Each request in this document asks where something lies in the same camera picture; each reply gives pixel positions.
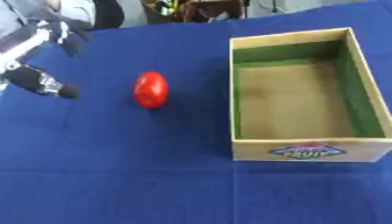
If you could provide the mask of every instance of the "red ball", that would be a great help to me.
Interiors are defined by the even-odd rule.
[[[147,109],[162,107],[169,94],[169,85],[164,76],[157,72],[143,73],[135,84],[135,99]]]

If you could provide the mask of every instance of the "blue tablecloth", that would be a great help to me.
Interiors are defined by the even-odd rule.
[[[50,47],[31,63],[77,84],[82,98],[7,89],[0,223],[389,224],[392,155],[376,164],[231,161],[228,39],[351,26],[392,107],[391,6],[98,31],[76,58]],[[158,111],[131,97],[149,70],[170,84]]]

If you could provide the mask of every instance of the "open box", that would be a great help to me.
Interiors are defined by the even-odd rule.
[[[236,160],[378,160],[389,111],[351,28],[230,40]]]

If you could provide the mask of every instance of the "box logo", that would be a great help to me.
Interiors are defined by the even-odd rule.
[[[346,153],[324,143],[309,143],[302,145],[294,145],[277,150],[271,150],[270,153],[282,155],[287,158],[295,158],[297,160],[323,158]]]

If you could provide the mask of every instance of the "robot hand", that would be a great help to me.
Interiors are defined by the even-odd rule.
[[[79,92],[76,88],[63,85],[42,70],[23,64],[45,42],[59,44],[68,55],[74,56],[80,51],[76,35],[88,40],[82,31],[71,28],[64,21],[42,20],[30,23],[0,40],[0,81],[9,81],[40,95],[77,98]]]

